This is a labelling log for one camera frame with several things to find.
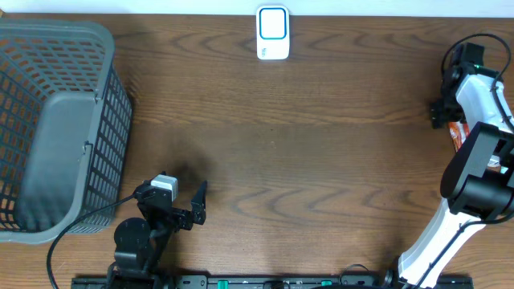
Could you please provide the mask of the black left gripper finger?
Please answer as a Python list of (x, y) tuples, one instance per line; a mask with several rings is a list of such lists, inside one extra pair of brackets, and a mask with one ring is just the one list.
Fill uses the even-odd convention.
[(152, 179), (144, 180), (142, 182), (142, 184), (143, 185), (148, 185), (148, 186), (154, 186), (154, 187), (157, 187), (157, 188), (165, 188), (166, 187), (166, 182), (165, 182), (165, 179), (163, 179), (163, 177), (165, 177), (165, 176), (166, 176), (166, 172), (162, 171), (158, 175), (153, 177)]
[(206, 191), (208, 182), (203, 181), (191, 200), (191, 213), (193, 223), (203, 225), (206, 220)]

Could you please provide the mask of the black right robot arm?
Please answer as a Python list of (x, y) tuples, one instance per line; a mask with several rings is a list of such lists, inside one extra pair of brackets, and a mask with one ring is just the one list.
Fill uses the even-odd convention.
[(443, 56), (430, 121), (433, 128), (457, 125), (461, 141), (443, 173), (434, 217), (399, 256), (387, 287), (445, 287), (440, 275), (465, 242), (513, 218), (513, 114), (503, 73), (485, 67), (484, 51), (465, 37)]

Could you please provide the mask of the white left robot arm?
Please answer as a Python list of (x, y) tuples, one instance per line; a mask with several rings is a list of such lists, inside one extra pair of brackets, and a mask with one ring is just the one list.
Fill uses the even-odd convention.
[(107, 289), (174, 288), (174, 280), (158, 268), (173, 234), (191, 230), (206, 220), (203, 181), (191, 199), (190, 210), (173, 206), (178, 195), (177, 178), (160, 173), (134, 189), (133, 197), (142, 216), (128, 218), (115, 230), (115, 262), (108, 269)]

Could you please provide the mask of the red Top chocolate bar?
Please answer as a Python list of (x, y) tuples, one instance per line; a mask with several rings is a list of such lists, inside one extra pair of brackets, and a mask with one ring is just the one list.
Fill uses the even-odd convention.
[(448, 128), (455, 151), (458, 152), (470, 133), (468, 124), (462, 122), (449, 122)]

